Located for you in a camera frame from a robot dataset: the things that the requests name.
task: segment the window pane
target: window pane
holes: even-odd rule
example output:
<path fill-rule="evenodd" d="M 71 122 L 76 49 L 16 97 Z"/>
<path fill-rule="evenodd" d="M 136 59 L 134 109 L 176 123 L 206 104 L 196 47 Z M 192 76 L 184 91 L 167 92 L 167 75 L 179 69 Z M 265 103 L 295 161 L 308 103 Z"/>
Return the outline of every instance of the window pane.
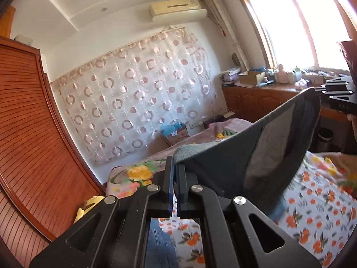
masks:
<path fill-rule="evenodd" d="M 278 64 L 312 67 L 314 59 L 299 13 L 292 0 L 251 0 L 267 30 Z"/>
<path fill-rule="evenodd" d="M 313 38 L 319 67 L 349 70 L 337 41 L 351 40 L 333 0 L 297 0 Z"/>

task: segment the wooden countertop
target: wooden countertop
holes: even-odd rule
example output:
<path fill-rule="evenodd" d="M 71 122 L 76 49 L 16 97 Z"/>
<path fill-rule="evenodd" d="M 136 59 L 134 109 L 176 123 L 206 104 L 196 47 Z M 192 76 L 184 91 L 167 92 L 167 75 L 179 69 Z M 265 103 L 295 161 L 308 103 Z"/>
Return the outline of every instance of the wooden countertop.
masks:
<path fill-rule="evenodd" d="M 230 86 L 230 87 L 223 87 L 223 88 L 234 88 L 234 87 L 241 88 L 242 86 Z M 311 87 L 320 87 L 320 85 L 311 85 Z M 300 92 L 299 90 L 295 90 L 295 87 L 292 84 L 279 84 L 279 83 L 275 83 L 273 85 L 269 85 L 261 88 L 254 87 L 249 89 L 254 91 L 260 91 L 260 90 L 284 91 L 284 92 L 291 92 L 296 94 Z M 339 122 L 344 122 L 344 123 L 349 122 L 347 119 L 347 115 L 345 113 L 331 109 L 330 106 L 326 103 L 322 103 L 320 115 L 322 117 L 327 117 Z"/>

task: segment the wall curtain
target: wall curtain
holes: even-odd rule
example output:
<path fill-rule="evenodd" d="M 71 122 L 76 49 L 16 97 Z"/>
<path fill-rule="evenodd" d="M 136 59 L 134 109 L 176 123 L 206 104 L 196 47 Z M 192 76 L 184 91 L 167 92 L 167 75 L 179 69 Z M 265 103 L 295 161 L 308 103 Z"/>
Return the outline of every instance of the wall curtain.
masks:
<path fill-rule="evenodd" d="M 184 27 L 106 53 L 51 87 L 79 151 L 97 165 L 148 148 L 161 124 L 218 112 L 207 53 Z"/>
<path fill-rule="evenodd" d="M 236 50 L 239 62 L 241 64 L 242 71 L 250 70 L 250 62 L 245 55 L 242 47 L 236 36 L 236 30 L 234 28 L 231 17 L 229 16 L 226 7 L 224 6 L 222 0 L 205 0 L 208 8 L 212 11 L 217 22 L 221 26 L 225 34 L 230 38 L 233 47 Z"/>

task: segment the wall socket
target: wall socket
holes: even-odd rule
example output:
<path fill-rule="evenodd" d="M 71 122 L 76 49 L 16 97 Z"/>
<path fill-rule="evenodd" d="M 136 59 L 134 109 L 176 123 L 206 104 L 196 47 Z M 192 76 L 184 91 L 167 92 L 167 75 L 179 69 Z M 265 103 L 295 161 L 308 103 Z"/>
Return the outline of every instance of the wall socket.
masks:
<path fill-rule="evenodd" d="M 190 129 L 194 129 L 200 125 L 203 125 L 203 122 L 202 121 L 196 121 L 196 122 L 193 122 L 190 124 Z"/>

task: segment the window frame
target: window frame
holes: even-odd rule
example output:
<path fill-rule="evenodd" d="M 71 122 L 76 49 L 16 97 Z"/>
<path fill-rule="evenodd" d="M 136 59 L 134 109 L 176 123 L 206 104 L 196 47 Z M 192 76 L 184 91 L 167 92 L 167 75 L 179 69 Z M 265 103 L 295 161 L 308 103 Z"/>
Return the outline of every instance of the window frame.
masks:
<path fill-rule="evenodd" d="M 264 61 L 265 64 L 268 68 L 274 68 L 277 67 L 277 62 L 274 56 L 274 51 L 271 45 L 271 42 L 268 38 L 267 32 L 265 30 L 265 27 L 263 27 L 263 25 L 261 24 L 261 22 L 259 21 L 258 16 L 256 15 L 250 0 L 240 0 L 240 2 L 242 3 L 245 11 L 248 14 L 248 17 L 253 25 L 253 28 L 255 30 L 255 33 L 257 35 L 259 44 L 261 46 L 261 50 L 264 56 Z M 315 43 L 313 41 L 309 26 L 307 24 L 307 21 L 301 11 L 301 8 L 297 2 L 297 0 L 292 0 L 294 6 L 296 7 L 298 13 L 299 13 L 299 17 L 302 21 L 304 30 L 306 32 L 306 35 L 308 37 L 309 40 L 309 44 L 310 44 L 310 48 L 312 51 L 312 55 L 313 55 L 313 59 L 314 59 L 314 66 L 312 66 L 315 70 L 321 70 L 321 71 L 325 71 L 325 72 L 337 72 L 337 73 L 342 73 L 345 75 L 350 75 L 349 71 L 346 71 L 344 69 L 330 69 L 330 68 L 324 68 L 324 67 L 320 67 L 318 65 L 318 60 L 317 60 L 317 53 L 316 53 L 316 48 L 315 48 Z M 342 6 L 342 4 L 338 1 L 338 0 L 334 0 L 336 7 L 338 8 L 340 15 L 343 19 L 343 22 L 346 26 L 347 32 L 349 34 L 349 37 L 351 39 L 353 39 L 353 37 L 357 37 L 356 35 L 356 23 L 355 21 L 352 21 L 352 17 L 346 13 L 345 8 Z"/>

